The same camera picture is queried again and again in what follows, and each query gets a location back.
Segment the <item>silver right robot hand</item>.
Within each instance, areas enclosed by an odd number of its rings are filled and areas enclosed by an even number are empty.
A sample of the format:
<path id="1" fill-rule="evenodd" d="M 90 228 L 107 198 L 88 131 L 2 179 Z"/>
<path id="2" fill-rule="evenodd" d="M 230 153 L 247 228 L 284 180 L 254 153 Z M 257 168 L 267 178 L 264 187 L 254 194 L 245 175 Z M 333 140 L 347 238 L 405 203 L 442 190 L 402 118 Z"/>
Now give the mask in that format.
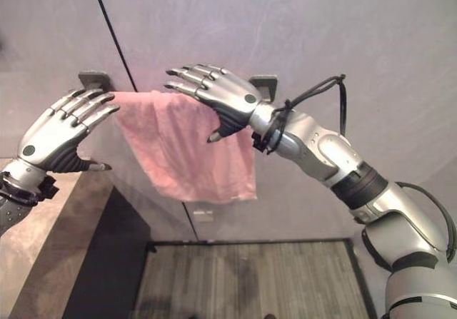
<path id="1" fill-rule="evenodd" d="M 261 93 L 248 81 L 217 66 L 196 64 L 166 71 L 175 79 L 165 83 L 173 89 L 212 108 L 219 127 L 207 138 L 215 143 L 243 130 L 262 99 Z"/>

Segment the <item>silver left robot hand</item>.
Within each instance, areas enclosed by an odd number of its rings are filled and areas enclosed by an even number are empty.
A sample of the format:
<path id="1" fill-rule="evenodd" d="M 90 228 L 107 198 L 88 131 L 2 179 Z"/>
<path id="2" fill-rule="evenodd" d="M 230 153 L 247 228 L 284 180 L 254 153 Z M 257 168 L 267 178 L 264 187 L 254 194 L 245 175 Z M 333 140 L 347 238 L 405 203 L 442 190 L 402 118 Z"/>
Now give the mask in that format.
<path id="1" fill-rule="evenodd" d="M 79 157 L 79 144 L 120 106 L 101 88 L 76 90 L 50 105 L 24 134 L 18 157 L 54 173 L 107 171 L 105 163 Z"/>

